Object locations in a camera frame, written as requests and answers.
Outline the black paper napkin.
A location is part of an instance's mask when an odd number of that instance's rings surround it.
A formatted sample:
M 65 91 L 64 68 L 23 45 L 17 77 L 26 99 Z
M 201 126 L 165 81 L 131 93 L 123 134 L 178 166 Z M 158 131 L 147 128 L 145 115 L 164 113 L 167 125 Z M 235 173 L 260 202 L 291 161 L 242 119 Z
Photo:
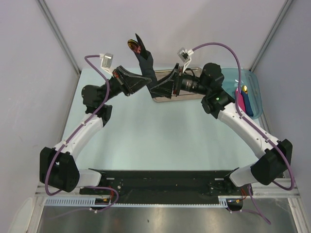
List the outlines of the black paper napkin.
M 152 54 L 149 51 L 145 53 L 134 53 L 139 62 L 139 67 L 143 77 L 148 77 L 152 81 L 147 85 L 149 89 L 157 85 L 157 78 L 153 68 L 154 60 Z

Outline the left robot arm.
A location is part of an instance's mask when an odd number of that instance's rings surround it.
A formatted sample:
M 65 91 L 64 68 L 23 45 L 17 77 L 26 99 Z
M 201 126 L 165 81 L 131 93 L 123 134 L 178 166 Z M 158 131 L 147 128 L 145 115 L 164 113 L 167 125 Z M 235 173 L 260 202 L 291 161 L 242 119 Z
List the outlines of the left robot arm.
M 90 139 L 110 120 L 112 106 L 106 102 L 118 94 L 130 96 L 150 84 L 155 78 L 153 67 L 142 67 L 141 74 L 129 72 L 122 66 L 112 71 L 102 86 L 86 85 L 81 92 L 85 115 L 71 135 L 52 148 L 40 152 L 40 181 L 47 195 L 71 192 L 77 187 L 90 187 L 95 193 L 107 190 L 107 181 L 93 169 L 79 170 L 76 159 Z

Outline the dark knife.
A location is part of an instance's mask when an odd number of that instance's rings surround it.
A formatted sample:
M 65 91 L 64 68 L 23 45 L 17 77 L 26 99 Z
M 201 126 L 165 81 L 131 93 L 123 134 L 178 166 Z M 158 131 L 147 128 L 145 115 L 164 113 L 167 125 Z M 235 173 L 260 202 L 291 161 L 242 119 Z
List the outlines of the dark knife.
M 138 43 L 138 48 L 136 50 L 136 54 L 140 55 L 142 58 L 147 60 L 151 53 L 146 49 L 141 37 L 137 33 L 135 35 L 136 35 L 136 39 L 137 39 L 137 43 Z

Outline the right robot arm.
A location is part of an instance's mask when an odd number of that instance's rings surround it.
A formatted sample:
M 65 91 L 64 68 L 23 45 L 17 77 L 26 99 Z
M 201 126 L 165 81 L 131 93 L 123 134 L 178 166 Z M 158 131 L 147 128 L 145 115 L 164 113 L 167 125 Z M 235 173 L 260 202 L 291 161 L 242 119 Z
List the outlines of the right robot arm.
M 224 75 L 219 65 L 208 63 L 199 77 L 180 72 L 178 65 L 172 72 L 159 80 L 151 92 L 170 99 L 180 91 L 203 95 L 202 107 L 207 114 L 230 127 L 253 151 L 258 160 L 245 167 L 231 171 L 224 182 L 224 189 L 230 195 L 237 194 L 242 186 L 259 182 L 273 183 L 288 169 L 293 145 L 284 139 L 280 141 L 257 126 L 236 101 L 223 88 Z

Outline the iridescent spoon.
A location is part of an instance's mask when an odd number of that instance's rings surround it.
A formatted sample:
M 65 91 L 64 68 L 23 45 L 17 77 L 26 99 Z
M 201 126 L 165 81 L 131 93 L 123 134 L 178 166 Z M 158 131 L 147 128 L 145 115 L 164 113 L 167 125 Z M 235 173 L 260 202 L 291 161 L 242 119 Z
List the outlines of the iridescent spoon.
M 127 41 L 127 45 L 130 48 L 130 50 L 133 51 L 134 53 L 137 54 L 141 53 L 141 46 L 137 41 L 130 39 Z

